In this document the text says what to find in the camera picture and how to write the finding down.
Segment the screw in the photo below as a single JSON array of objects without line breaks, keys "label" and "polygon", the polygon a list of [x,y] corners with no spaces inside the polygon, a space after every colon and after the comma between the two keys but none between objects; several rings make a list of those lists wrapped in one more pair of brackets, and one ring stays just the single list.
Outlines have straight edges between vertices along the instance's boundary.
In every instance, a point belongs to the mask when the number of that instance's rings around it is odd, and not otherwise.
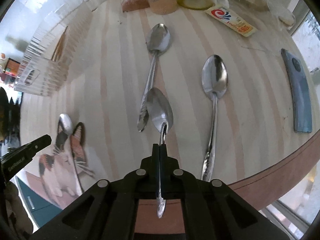
[{"label": "screw", "polygon": [[144,170],[144,169],[138,169],[138,170],[136,171],[136,173],[137,173],[137,175],[139,175],[139,176],[143,176],[143,175],[145,175],[147,172],[146,172],[146,170]]},{"label": "screw", "polygon": [[173,171],[173,174],[176,176],[181,176],[183,174],[183,170],[181,169],[176,169]]},{"label": "screw", "polygon": [[101,179],[98,181],[98,187],[106,187],[108,185],[108,181],[105,179]]},{"label": "screw", "polygon": [[219,179],[214,179],[211,181],[211,183],[212,183],[212,186],[214,186],[214,187],[221,187],[222,186],[222,182]]}]

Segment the table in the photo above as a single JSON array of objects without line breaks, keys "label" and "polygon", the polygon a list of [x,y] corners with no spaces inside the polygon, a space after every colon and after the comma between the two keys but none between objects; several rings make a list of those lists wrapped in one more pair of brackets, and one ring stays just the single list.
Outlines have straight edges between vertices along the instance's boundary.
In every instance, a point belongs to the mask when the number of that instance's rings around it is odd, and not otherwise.
[{"label": "table", "polygon": [[[151,56],[145,36],[165,23],[172,36],[160,56],[155,87],[168,98],[174,126],[166,137],[168,155],[200,178],[210,130],[212,102],[201,85],[207,57],[218,54],[226,65],[229,86],[218,103],[217,150],[213,178],[226,184],[252,176],[278,163],[306,143],[320,128],[316,90],[302,56],[286,30],[244,12],[260,31],[244,38],[202,11],[179,8],[155,15],[149,8],[123,13],[121,0],[108,0],[93,12],[84,42],[69,69],[66,84],[51,98],[25,94],[21,109],[21,142],[57,134],[60,113],[83,122],[84,150],[95,179],[80,178],[84,189],[98,179],[121,179],[151,155],[159,132],[149,121],[137,130],[141,96]],[[293,131],[292,96],[280,55],[284,47],[298,56],[307,74],[313,131]],[[26,166],[39,176],[40,154]]]}]

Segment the wall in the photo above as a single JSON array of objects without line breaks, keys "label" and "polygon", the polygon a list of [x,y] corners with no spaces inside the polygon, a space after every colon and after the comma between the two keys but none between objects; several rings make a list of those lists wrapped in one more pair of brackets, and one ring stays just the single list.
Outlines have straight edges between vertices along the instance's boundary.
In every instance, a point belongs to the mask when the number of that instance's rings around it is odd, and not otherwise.
[{"label": "wall", "polygon": [[0,53],[21,62],[41,21],[66,0],[15,0],[0,22]]}]

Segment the clear plastic organizer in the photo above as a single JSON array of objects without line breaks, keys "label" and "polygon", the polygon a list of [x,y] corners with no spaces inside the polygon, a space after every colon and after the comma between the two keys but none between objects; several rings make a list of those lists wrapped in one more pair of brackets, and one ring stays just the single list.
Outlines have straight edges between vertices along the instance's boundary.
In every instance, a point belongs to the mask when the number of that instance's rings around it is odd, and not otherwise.
[{"label": "clear plastic organizer", "polygon": [[14,90],[50,96],[67,80],[77,46],[86,38],[92,11],[86,0],[68,0],[37,28],[20,64]]}]

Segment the cat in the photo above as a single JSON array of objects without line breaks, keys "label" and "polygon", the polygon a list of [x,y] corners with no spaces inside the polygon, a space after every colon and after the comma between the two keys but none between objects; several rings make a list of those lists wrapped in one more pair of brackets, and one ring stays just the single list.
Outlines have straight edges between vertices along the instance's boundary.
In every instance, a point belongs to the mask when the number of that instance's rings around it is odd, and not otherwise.
[{"label": "cat", "polygon": [[40,178],[49,198],[62,197],[63,192],[67,192],[72,197],[78,197],[77,182],[71,161],[67,156],[62,155],[42,154],[40,156]]}]

